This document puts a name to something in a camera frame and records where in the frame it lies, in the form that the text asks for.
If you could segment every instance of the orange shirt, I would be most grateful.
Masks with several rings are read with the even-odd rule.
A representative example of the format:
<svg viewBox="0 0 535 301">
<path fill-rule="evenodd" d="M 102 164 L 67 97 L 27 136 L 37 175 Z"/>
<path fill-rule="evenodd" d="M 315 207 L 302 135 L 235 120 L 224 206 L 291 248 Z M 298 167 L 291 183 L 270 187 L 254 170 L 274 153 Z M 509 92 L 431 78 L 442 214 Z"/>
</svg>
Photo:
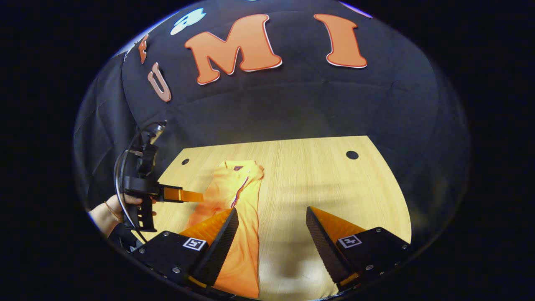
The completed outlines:
<svg viewBox="0 0 535 301">
<path fill-rule="evenodd" d="M 258 298 L 258 192 L 264 176 L 255 161 L 224 161 L 189 217 L 185 229 L 235 207 L 239 226 L 214 288 Z"/>
</svg>

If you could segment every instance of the orange letter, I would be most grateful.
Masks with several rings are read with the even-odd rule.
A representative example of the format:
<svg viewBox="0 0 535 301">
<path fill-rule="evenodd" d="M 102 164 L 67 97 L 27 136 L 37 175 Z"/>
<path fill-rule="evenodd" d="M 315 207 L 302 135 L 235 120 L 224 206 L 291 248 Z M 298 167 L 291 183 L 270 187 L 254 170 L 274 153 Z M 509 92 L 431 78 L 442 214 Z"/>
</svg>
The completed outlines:
<svg viewBox="0 0 535 301">
<path fill-rule="evenodd" d="M 154 74 L 156 74 L 156 77 L 158 78 L 158 81 L 160 82 L 160 85 L 164 89 L 163 91 L 160 90 L 160 88 L 156 85 L 156 81 L 154 80 Z M 152 71 L 149 72 L 149 76 L 147 76 L 149 79 L 150 84 L 154 88 L 154 91 L 156 91 L 156 94 L 165 102 L 171 100 L 171 91 L 169 90 L 169 87 L 167 86 L 167 83 L 164 80 L 164 77 L 160 73 L 160 69 L 158 67 L 158 63 L 154 63 L 152 65 Z"/>
<path fill-rule="evenodd" d="M 141 56 L 141 65 L 145 62 L 145 59 L 147 58 L 147 53 L 145 50 L 147 49 L 147 38 L 149 37 L 149 34 L 147 34 L 143 40 L 141 40 L 141 43 L 139 44 L 139 55 Z"/>
<path fill-rule="evenodd" d="M 330 14 L 317 13 L 316 20 L 325 24 L 331 38 L 331 53 L 327 61 L 335 66 L 364 68 L 368 64 L 358 50 L 357 38 L 353 28 L 357 25 L 347 19 Z"/>
<path fill-rule="evenodd" d="M 243 56 L 240 69 L 243 71 L 275 68 L 282 64 L 282 58 L 273 53 L 266 34 L 265 23 L 268 20 L 267 14 L 238 19 L 226 41 L 209 32 L 197 34 L 186 41 L 184 46 L 192 50 L 199 71 L 197 83 L 205 85 L 219 78 L 219 71 L 212 68 L 210 60 L 228 75 L 234 73 L 240 49 Z"/>
</svg>

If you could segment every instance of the table surface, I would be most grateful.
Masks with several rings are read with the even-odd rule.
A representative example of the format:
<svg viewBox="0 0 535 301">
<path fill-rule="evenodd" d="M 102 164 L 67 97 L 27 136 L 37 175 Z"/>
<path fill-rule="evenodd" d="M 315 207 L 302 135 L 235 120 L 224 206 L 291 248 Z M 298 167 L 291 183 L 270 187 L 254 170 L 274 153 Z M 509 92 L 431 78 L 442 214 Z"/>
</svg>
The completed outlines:
<svg viewBox="0 0 535 301">
<path fill-rule="evenodd" d="M 355 151 L 358 158 L 348 158 L 348 151 Z M 182 165 L 184 159 L 189 162 Z M 367 136 L 185 148 L 158 181 L 204 192 L 215 167 L 225 160 L 255 160 L 264 167 L 258 198 L 260 300 L 311 300 L 338 292 L 308 232 L 308 206 L 366 230 L 383 227 L 411 241 L 401 189 Z M 196 206 L 156 203 L 158 232 L 143 235 L 149 240 L 164 230 L 183 231 Z"/>
</svg>

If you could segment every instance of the cable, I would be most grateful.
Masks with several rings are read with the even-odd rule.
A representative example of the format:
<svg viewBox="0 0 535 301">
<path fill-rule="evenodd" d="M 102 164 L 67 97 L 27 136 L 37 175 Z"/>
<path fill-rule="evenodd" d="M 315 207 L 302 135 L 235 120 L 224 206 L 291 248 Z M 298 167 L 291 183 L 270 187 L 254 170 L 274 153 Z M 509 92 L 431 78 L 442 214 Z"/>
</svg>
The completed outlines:
<svg viewBox="0 0 535 301">
<path fill-rule="evenodd" d="M 132 139 L 132 141 L 130 141 L 130 144 L 128 145 L 128 148 L 122 153 L 119 155 L 119 157 L 117 157 L 117 161 L 116 161 L 116 170 L 115 170 L 115 189 L 116 189 L 116 192 L 117 192 L 117 198 L 119 199 L 119 203 L 121 204 L 121 207 L 123 208 L 123 212 L 125 213 L 126 217 L 128 218 L 128 221 L 130 221 L 130 224 L 132 224 L 132 226 L 134 227 L 134 230 L 137 232 L 137 234 L 141 237 L 141 239 L 147 243 L 147 240 L 144 238 L 144 236 L 141 234 L 141 232 L 139 231 L 139 229 L 134 225 L 134 222 L 132 221 L 132 218 L 130 217 L 130 213 L 128 213 L 128 211 L 126 210 L 126 205 L 124 204 L 124 199 L 125 199 L 125 192 L 124 192 L 124 189 L 123 189 L 123 192 L 119 192 L 119 187 L 118 187 L 118 183 L 117 183 L 117 164 L 119 163 L 119 159 L 121 156 L 123 156 L 125 153 L 125 157 L 122 161 L 122 164 L 121 164 L 121 169 L 120 169 L 120 175 L 119 177 L 121 178 L 121 188 L 123 188 L 125 186 L 125 178 L 124 178 L 124 170 L 125 170 L 125 164 L 126 164 L 126 159 L 128 158 L 128 153 L 130 152 L 130 149 L 132 148 L 132 145 L 134 144 L 134 142 L 136 141 L 136 139 L 138 139 L 141 134 L 151 125 L 153 124 L 157 124 L 157 125 L 160 125 L 160 122 L 152 122 L 152 123 L 149 123 L 148 125 L 146 125 L 141 131 L 139 131 L 135 136 L 134 138 Z"/>
</svg>

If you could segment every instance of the bracelet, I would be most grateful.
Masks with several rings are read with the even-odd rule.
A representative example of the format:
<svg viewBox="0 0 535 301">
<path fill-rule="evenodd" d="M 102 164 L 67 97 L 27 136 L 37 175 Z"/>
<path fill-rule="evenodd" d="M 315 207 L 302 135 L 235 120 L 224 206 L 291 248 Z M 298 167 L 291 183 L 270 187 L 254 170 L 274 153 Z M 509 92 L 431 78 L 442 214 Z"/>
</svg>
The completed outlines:
<svg viewBox="0 0 535 301">
<path fill-rule="evenodd" d="M 121 219 L 120 217 L 117 216 L 117 214 L 115 214 L 115 212 L 113 212 L 113 210 L 111 209 L 110 205 L 108 205 L 106 203 L 106 201 L 104 201 L 104 204 L 106 204 L 106 206 L 108 207 L 108 209 L 111 211 L 111 213 L 115 216 L 115 218 L 117 219 L 118 222 L 122 223 L 123 222 L 123 219 Z"/>
</svg>

